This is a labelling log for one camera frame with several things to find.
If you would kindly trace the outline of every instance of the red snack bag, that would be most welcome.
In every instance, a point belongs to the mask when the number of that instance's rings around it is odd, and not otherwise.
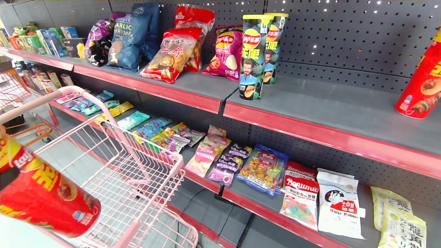
[[[424,53],[406,89],[395,104],[405,116],[424,119],[441,98],[441,30]]]
[[[140,75],[173,83],[190,58],[201,30],[200,27],[188,27],[166,31],[161,48]]]
[[[199,71],[201,69],[202,44],[204,43],[207,33],[213,28],[214,20],[214,11],[203,9],[199,6],[185,6],[182,4],[176,9],[175,28],[202,28],[198,42],[194,46],[191,57],[185,64],[184,69],[189,71]]]
[[[78,237],[100,215],[98,199],[4,134],[0,134],[0,178],[0,214],[8,217]]]

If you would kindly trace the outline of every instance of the green snack box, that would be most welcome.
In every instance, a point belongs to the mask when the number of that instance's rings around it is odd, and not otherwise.
[[[43,45],[40,43],[40,40],[38,39],[37,35],[26,35],[25,39],[26,39],[26,42],[31,47],[32,52],[38,53],[38,54],[46,54],[46,51],[45,51]]]
[[[51,27],[51,28],[49,28],[49,30],[52,30],[52,31],[55,32],[55,34],[56,34],[58,40],[60,41],[61,47],[62,47],[63,49],[66,49],[66,47],[65,47],[64,44],[63,44],[63,39],[64,39],[65,37],[64,37],[63,31],[61,30],[61,28],[59,28],[59,27]]]

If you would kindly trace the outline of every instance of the metal shelf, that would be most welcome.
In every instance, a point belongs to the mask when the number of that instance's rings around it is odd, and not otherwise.
[[[212,113],[219,113],[221,103],[239,87],[235,81],[200,72],[183,71],[175,83],[166,83],[143,78],[139,73],[130,73],[106,66],[95,67],[83,59],[57,58],[51,55],[40,55],[7,48],[2,48],[2,51]]]
[[[426,120],[397,114],[399,95],[279,76],[260,101],[235,93],[224,116],[441,179],[440,106]]]

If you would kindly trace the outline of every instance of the yellow snack package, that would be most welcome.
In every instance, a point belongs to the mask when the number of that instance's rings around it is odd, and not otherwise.
[[[426,248],[426,222],[385,203],[378,248]]]
[[[375,229],[381,231],[381,224],[382,224],[382,216],[383,216],[383,206],[385,203],[388,203],[399,210],[402,210],[404,212],[412,213],[412,207],[411,203],[406,200],[404,197],[383,188],[373,187],[371,186],[370,189],[372,190],[372,198],[374,200],[374,225]]]

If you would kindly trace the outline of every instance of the store shelf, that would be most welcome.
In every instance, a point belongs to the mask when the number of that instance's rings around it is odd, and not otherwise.
[[[316,232],[292,221],[279,214],[283,195],[271,198],[237,178],[234,179],[230,188],[224,189],[222,197],[323,248],[377,247],[381,234],[374,227],[374,205],[370,188],[360,185],[358,187],[358,195],[360,206],[366,209],[366,217],[361,220],[362,236],[366,240]],[[428,233],[427,248],[436,248],[437,244],[441,242],[441,237],[437,233],[441,228],[441,211],[417,203],[411,203],[411,205],[413,214],[426,221]]]
[[[41,91],[37,91],[37,90],[33,90],[33,89],[31,89],[31,90],[32,90],[33,93],[34,93],[35,95],[37,95],[37,96],[42,96],[42,95],[46,94],[43,90],[41,90]],[[66,113],[66,114],[72,116],[73,118],[75,118],[75,119],[81,121],[81,122],[84,122],[84,121],[88,120],[89,118],[91,118],[91,117],[93,116],[93,115],[91,115],[91,116],[86,116],[85,114],[83,114],[83,113],[81,113],[81,112],[78,112],[78,111],[74,111],[74,110],[68,109],[68,108],[64,107],[62,104],[59,104],[59,103],[57,103],[57,102],[55,102],[55,101],[51,101],[49,104],[50,104],[51,106],[53,106],[53,107],[55,107],[55,108],[57,108],[57,109],[63,111],[64,113]],[[116,120],[116,121],[119,121],[119,120],[121,120],[121,119],[123,119],[123,118],[125,118],[125,117],[127,117],[127,116],[129,116],[129,115],[131,115],[134,111],[136,111],[136,110],[135,110],[135,109],[130,109],[130,110],[128,110],[128,111],[122,113],[121,115],[115,117],[115,120]],[[148,121],[151,121],[151,120],[154,120],[154,119],[156,119],[156,118],[159,118],[159,116],[155,116],[155,115],[150,114],[150,113],[148,113],[148,114],[150,115],[150,118],[147,120],[147,122],[148,122]],[[136,130],[137,128],[140,128],[140,127],[143,126],[143,125],[144,125],[144,123],[142,123],[142,124],[140,124],[140,125],[134,127],[134,128],[131,129],[131,130],[134,131],[134,130]],[[99,130],[100,130],[100,128],[98,127],[98,125],[95,124],[95,123],[91,123],[91,126],[94,127],[94,128],[96,128],[96,129],[99,129]],[[185,149],[181,152],[181,154],[182,154],[182,156],[183,156],[183,158],[184,158],[184,164],[187,164],[187,162],[193,157],[194,153],[196,152],[196,148],[197,148],[197,146],[187,147],[187,148],[185,148]],[[202,177],[196,175],[195,173],[186,170],[184,167],[182,167],[182,169],[185,170],[185,177],[189,178],[190,180],[194,181],[195,183],[197,183],[197,184],[199,184],[199,185],[201,185],[201,186],[203,186],[203,187],[205,187],[205,188],[211,190],[212,192],[214,192],[214,193],[216,193],[216,194],[218,194],[219,191],[221,190],[221,185],[220,185],[219,183],[214,182],[214,181],[211,181],[211,180],[208,179],[207,177],[202,178]]]
[[[224,116],[441,179],[440,106],[425,120],[396,113],[399,95],[280,76],[262,99],[227,99]]]
[[[121,71],[106,66],[95,67],[83,59],[57,58],[4,47],[2,50],[15,56],[74,71],[212,113],[219,113],[222,101],[225,101],[238,88],[238,83],[235,81],[200,72],[183,71],[176,82],[166,83],[143,78],[139,73]]]

